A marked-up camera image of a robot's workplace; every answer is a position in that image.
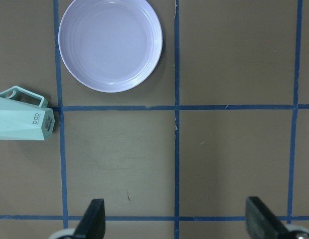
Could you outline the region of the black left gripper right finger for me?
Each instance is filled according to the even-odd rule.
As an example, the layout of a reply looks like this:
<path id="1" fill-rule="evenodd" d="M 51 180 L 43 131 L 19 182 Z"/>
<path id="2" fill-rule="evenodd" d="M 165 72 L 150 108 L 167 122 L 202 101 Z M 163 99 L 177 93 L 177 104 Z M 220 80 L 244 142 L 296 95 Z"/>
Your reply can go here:
<path id="1" fill-rule="evenodd" d="M 245 203 L 245 225 L 252 239 L 292 239 L 283 223 L 258 197 L 248 197 Z"/>

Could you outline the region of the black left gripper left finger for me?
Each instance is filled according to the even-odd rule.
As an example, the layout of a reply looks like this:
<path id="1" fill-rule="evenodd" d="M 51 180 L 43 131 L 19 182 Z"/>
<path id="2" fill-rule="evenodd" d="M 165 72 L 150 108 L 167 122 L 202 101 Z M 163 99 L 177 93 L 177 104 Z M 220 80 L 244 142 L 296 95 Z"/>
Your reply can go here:
<path id="1" fill-rule="evenodd" d="M 105 235 L 104 199 L 93 199 L 75 229 L 73 239 L 103 239 Z"/>

